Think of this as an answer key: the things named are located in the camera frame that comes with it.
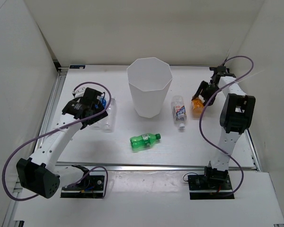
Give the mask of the orange plastic bottle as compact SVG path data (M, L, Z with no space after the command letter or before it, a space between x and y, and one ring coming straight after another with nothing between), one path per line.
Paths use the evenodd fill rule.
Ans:
M204 109L204 104L199 97L196 97L191 101L192 104L192 116L194 118L200 118L201 113Z

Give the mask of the clear bottle blue white label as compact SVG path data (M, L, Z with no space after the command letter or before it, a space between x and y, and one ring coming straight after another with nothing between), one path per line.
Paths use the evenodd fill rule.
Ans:
M171 107L174 125L177 126L180 131L184 130L187 115L183 97L173 96L171 100Z

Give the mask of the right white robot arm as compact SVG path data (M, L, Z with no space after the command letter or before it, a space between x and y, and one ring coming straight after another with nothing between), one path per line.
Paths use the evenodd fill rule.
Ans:
M208 189L219 187L227 181L230 155L240 136L252 121L256 99L247 95L235 81L236 76L225 66L210 67L213 72L209 82L202 81L192 97L193 115L201 116L205 105L212 106L215 92L223 88L225 103L220 115L221 136L215 157L204 169L200 184Z

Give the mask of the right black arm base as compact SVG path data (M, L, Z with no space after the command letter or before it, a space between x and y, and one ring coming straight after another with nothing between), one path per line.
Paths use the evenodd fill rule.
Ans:
M203 174L189 172L183 175L188 183L190 200L232 200L234 193L229 172L206 166Z

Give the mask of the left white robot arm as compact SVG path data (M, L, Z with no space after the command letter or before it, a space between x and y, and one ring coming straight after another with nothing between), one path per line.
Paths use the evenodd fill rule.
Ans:
M23 188L49 199L62 187L90 190L94 186L87 168L73 165L58 169L55 165L76 132L108 116L101 102L102 95L102 92L88 87L66 104L54 133L46 136L28 159L17 162Z

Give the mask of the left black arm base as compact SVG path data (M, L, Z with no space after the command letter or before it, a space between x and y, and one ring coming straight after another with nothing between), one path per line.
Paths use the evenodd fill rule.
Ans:
M72 165L79 170L80 179L75 179L61 189L61 198L68 199L103 199L107 193L108 170L104 166L91 169L80 165Z

